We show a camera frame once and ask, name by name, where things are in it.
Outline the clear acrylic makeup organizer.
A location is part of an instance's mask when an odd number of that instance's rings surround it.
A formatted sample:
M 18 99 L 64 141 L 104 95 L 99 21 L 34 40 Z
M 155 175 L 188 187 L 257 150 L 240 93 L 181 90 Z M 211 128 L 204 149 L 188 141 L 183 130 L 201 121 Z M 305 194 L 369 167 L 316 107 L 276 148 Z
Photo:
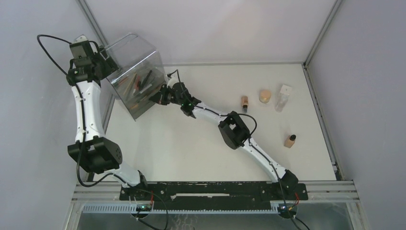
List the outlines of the clear acrylic makeup organizer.
M 137 34 L 129 33 L 107 46 L 118 70 L 107 77 L 134 120 L 155 103 L 149 98 L 166 83 L 157 48 Z

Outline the wooden handle brush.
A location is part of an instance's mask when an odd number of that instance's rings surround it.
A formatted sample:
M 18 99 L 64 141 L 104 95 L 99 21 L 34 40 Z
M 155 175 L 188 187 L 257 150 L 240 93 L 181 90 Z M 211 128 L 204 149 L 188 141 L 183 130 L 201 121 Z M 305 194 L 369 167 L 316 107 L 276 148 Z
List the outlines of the wooden handle brush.
M 137 78 L 137 73 L 133 75 L 133 77 L 130 79 L 125 91 L 124 91 L 124 96 L 127 96 L 130 93 L 130 90 L 133 88 L 134 82 Z

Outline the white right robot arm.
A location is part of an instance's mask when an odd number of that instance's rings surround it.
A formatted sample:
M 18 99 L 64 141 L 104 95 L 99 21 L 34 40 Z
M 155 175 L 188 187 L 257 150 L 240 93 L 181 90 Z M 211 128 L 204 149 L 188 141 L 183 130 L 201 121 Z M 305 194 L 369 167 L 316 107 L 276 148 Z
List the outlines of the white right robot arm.
M 224 143 L 229 148 L 245 151 L 263 167 L 271 180 L 277 184 L 277 195 L 280 198 L 290 199 L 295 194 L 299 184 L 296 175 L 272 159 L 254 140 L 253 133 L 258 127 L 254 117 L 236 111 L 217 111 L 191 96 L 182 82 L 171 86 L 162 85 L 149 100 L 160 105 L 177 104 L 186 116 L 212 121 L 217 125 Z M 243 116 L 254 121 L 254 130 L 249 130 L 242 119 Z

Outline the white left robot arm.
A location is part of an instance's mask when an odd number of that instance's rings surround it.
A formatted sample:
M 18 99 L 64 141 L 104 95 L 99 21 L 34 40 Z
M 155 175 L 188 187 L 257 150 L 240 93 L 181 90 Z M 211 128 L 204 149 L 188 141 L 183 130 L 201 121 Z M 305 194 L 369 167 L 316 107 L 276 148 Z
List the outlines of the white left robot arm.
M 99 174 L 102 178 L 112 176 L 122 187 L 130 188 L 131 194 L 139 200 L 148 197 L 150 188 L 145 176 L 123 162 L 118 144 L 105 136 L 100 113 L 101 81 L 118 70 L 114 59 L 105 47 L 94 41 L 77 39 L 69 45 L 73 58 L 67 74 L 76 111 L 77 133 L 75 143 L 68 146 L 69 156 L 77 163 L 77 178 L 81 180 L 80 169 Z

